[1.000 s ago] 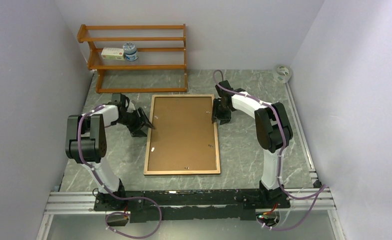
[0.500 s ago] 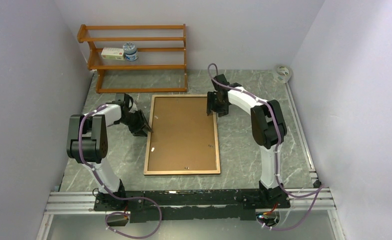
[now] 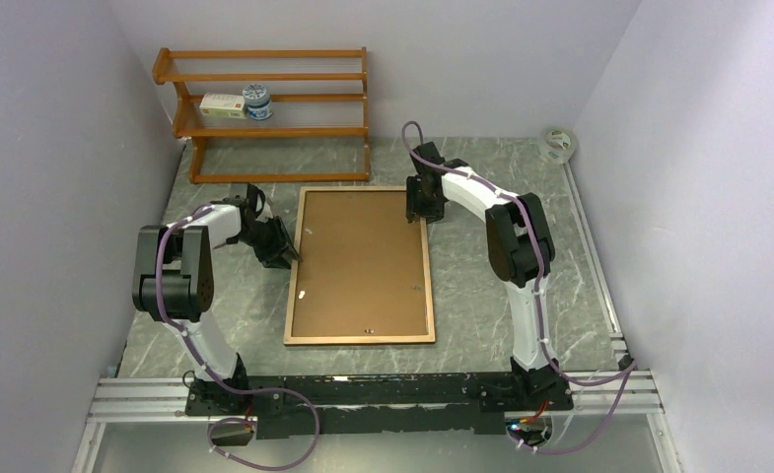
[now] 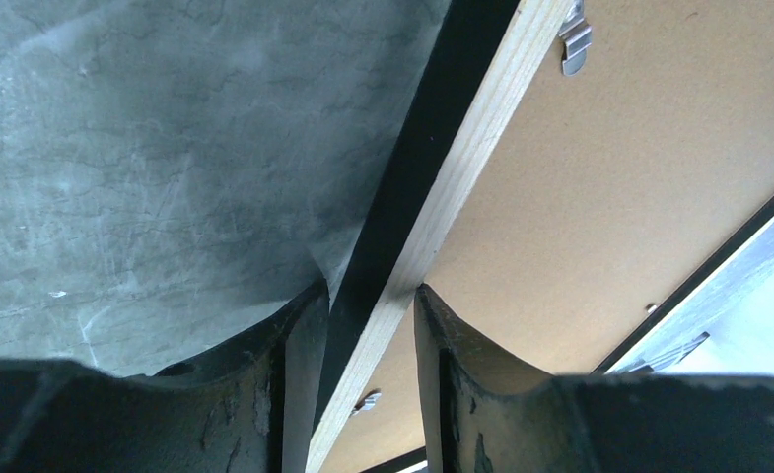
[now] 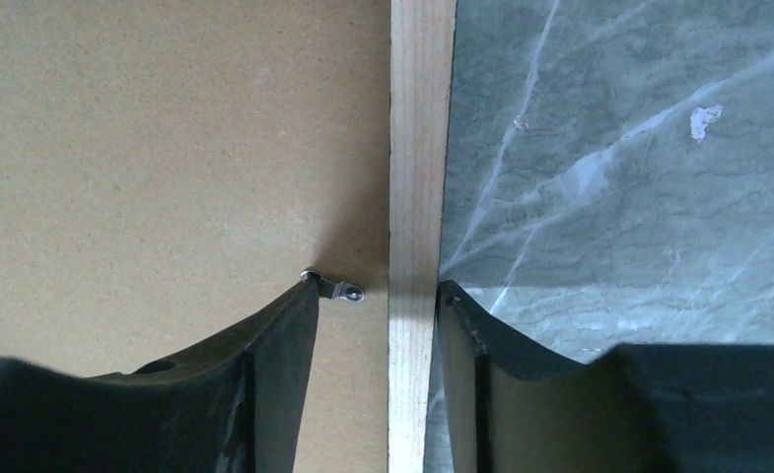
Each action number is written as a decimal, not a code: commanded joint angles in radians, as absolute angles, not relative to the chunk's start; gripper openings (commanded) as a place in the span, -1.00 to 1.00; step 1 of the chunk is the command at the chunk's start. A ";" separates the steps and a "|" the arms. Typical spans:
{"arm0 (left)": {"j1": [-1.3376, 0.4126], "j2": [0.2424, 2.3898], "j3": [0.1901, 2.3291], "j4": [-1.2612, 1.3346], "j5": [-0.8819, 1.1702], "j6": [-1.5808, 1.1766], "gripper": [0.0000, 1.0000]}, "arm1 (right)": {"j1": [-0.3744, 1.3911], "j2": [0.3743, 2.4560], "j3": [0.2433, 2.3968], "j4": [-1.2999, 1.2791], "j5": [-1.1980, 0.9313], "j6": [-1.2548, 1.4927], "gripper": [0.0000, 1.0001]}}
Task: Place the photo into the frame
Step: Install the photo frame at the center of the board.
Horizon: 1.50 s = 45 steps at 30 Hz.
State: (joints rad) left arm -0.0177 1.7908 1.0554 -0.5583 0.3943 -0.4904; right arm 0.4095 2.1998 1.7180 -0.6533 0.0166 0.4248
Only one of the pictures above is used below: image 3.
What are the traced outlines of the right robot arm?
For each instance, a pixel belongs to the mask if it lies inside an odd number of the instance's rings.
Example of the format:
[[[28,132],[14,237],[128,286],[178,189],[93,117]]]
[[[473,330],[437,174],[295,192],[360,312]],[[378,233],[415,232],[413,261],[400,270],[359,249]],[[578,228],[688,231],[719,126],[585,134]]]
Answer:
[[[409,223],[442,220],[453,202],[485,225],[489,264],[508,295],[514,347],[511,396],[532,409],[548,395],[556,362],[544,313],[546,285],[555,255],[539,198],[504,190],[462,160],[445,160],[432,142],[408,150],[415,173],[406,179],[405,218]]]

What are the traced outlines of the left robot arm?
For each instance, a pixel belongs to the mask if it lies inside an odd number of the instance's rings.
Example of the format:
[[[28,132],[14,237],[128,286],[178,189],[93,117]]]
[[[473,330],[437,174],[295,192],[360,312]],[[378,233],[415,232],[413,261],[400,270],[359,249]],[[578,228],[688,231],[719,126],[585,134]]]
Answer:
[[[238,243],[265,268],[291,269],[302,259],[264,192],[244,184],[171,224],[141,228],[131,291],[136,309],[162,323],[187,353],[196,397],[227,414],[244,410],[251,389],[241,356],[212,313],[212,253]]]

